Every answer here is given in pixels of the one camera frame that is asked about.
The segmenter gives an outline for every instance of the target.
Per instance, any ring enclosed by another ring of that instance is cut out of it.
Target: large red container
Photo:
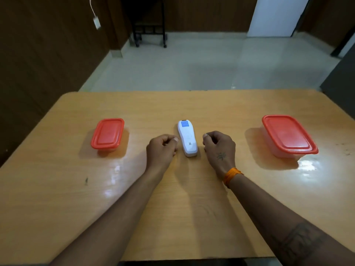
[[[122,118],[105,118],[96,126],[91,147],[99,150],[115,150],[121,142],[125,122]]]
[[[302,125],[291,116],[267,115],[262,131],[271,152],[279,158],[300,158],[317,154],[318,148]]]

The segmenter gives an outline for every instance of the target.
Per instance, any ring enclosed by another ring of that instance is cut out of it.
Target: blue label
[[[181,125],[183,127],[188,127],[189,126],[189,122],[188,121],[181,121]]]

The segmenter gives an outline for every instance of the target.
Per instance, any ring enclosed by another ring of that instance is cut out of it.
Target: infrared thermometer
[[[189,120],[180,120],[178,130],[181,138],[182,147],[186,157],[193,157],[197,155],[197,143],[193,126]]]

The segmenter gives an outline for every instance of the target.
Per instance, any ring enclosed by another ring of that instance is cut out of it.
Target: container lid
[[[264,127],[275,145],[289,154],[317,154],[318,148],[302,125],[291,116],[267,115]]]
[[[125,122],[122,118],[106,118],[97,124],[91,139],[91,147],[95,149],[112,149],[121,141]]]

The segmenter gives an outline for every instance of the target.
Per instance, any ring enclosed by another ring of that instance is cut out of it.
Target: orange thread wristband
[[[229,182],[235,177],[236,174],[242,174],[237,168],[230,169],[224,176],[223,183],[224,185],[229,188]]]

